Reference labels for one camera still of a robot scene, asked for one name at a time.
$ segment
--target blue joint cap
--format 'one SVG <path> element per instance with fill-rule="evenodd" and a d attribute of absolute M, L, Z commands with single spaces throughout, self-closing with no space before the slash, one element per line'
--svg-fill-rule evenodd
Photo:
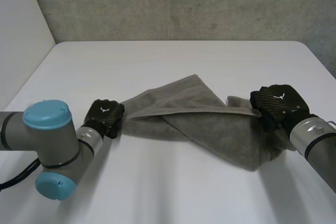
<path fill-rule="evenodd" d="M 76 183 L 59 173 L 41 173 L 35 180 L 36 190 L 49 199 L 65 200 L 76 190 Z"/>
<path fill-rule="evenodd" d="M 59 129 L 72 120 L 69 106 L 62 101 L 48 100 L 35 103 L 23 113 L 23 121 L 37 130 Z"/>

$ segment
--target gray wall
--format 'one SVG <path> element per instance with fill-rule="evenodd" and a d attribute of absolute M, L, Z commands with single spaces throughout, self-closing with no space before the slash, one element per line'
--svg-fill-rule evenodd
<path fill-rule="evenodd" d="M 56 42 L 297 40 L 336 76 L 336 0 L 38 0 Z"/>

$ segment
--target black band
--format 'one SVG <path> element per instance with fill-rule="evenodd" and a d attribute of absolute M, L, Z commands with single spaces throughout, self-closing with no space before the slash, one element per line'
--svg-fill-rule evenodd
<path fill-rule="evenodd" d="M 82 139 L 79 139 L 78 142 L 79 142 L 79 143 L 82 143 L 82 144 L 84 144 L 84 145 L 86 145 L 86 146 L 90 149 L 90 151 L 92 152 L 92 155 L 95 156 L 95 155 L 94 155 L 94 154 L 95 154 L 95 153 L 94 153 L 95 151 L 93 150 L 93 148 L 92 148 L 91 145 L 89 145 L 87 142 L 83 141 Z"/>
<path fill-rule="evenodd" d="M 332 133 L 327 133 L 325 135 L 322 135 L 320 137 L 318 137 L 317 139 L 313 140 L 306 148 L 305 150 L 305 159 L 308 160 L 308 155 L 309 155 L 309 152 L 311 151 L 311 149 L 313 149 L 313 147 L 320 141 L 322 141 L 323 139 L 326 139 L 326 138 L 329 138 L 331 136 L 336 136 L 336 133 L 335 132 L 332 132 Z"/>
<path fill-rule="evenodd" d="M 4 122 L 2 123 L 2 127 L 1 127 L 1 132 L 0 132 L 0 139 L 1 139 L 1 143 L 2 145 L 5 147 L 5 149 L 9 150 L 9 151 L 12 151 L 13 149 L 10 148 L 8 146 L 8 143 L 7 143 L 7 139 L 6 139 L 6 128 L 7 128 L 7 124 L 8 122 L 10 121 L 10 119 L 12 118 L 12 116 L 14 114 L 16 114 L 17 112 L 12 112 L 11 114 L 9 114 L 6 119 L 4 120 Z"/>
<path fill-rule="evenodd" d="M 41 164 L 42 164 L 42 166 L 43 166 L 44 168 L 48 168 L 48 169 L 57 169 L 57 168 L 61 168 L 61 167 L 63 167 L 63 166 L 66 166 L 66 165 L 68 165 L 68 164 L 71 164 L 73 161 L 75 161 L 75 160 L 77 159 L 77 157 L 79 156 L 79 154 L 80 154 L 80 148 L 78 149 L 77 154 L 76 154 L 72 159 L 70 159 L 70 160 L 68 160 L 68 161 L 66 161 L 66 162 L 64 162 L 64 163 L 62 163 L 62 164 L 58 164 L 58 165 L 45 165 L 45 164 L 43 164 L 43 163 L 41 163 Z"/>

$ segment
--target towel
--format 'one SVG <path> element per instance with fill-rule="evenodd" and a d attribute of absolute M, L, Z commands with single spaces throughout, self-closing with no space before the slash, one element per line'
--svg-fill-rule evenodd
<path fill-rule="evenodd" d="M 224 104 L 197 76 L 150 89 L 122 102 L 121 132 L 170 141 L 194 141 L 246 170 L 256 170 L 283 150 L 294 151 L 286 133 L 265 133 L 249 100 Z"/>

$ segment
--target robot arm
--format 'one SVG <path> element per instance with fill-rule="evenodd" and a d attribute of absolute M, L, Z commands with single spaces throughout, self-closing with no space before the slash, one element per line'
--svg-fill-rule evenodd
<path fill-rule="evenodd" d="M 291 143 L 336 193 L 336 129 L 310 114 L 297 91 L 289 85 L 273 85 L 254 91 L 251 105 L 261 112 L 266 132 L 283 128 Z"/>
<path fill-rule="evenodd" d="M 0 112 L 0 151 L 36 151 L 43 166 L 35 181 L 45 197 L 63 200 L 76 189 L 104 136 L 115 138 L 124 107 L 95 101 L 75 131 L 66 103 L 38 102 L 24 112 Z"/>

